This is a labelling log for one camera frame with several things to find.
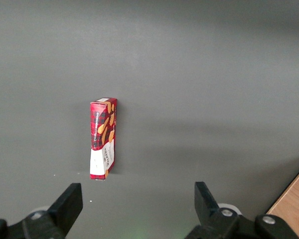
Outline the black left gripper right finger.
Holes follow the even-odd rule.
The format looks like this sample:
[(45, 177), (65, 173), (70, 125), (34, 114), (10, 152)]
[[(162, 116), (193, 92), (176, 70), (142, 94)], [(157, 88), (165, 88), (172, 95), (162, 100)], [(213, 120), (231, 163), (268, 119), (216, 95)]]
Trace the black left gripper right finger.
[(297, 239), (298, 235), (282, 218), (262, 214), (253, 221), (228, 207), (219, 207), (204, 182), (195, 182), (194, 206), (200, 224), (190, 239)]

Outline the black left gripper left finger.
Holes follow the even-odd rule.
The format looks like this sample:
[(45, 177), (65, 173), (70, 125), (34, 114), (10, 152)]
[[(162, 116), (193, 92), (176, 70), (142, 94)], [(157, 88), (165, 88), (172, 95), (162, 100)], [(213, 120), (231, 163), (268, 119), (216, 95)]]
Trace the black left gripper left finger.
[(0, 239), (64, 239), (83, 209), (82, 187), (72, 183), (47, 210), (37, 210), (14, 225), (0, 219)]

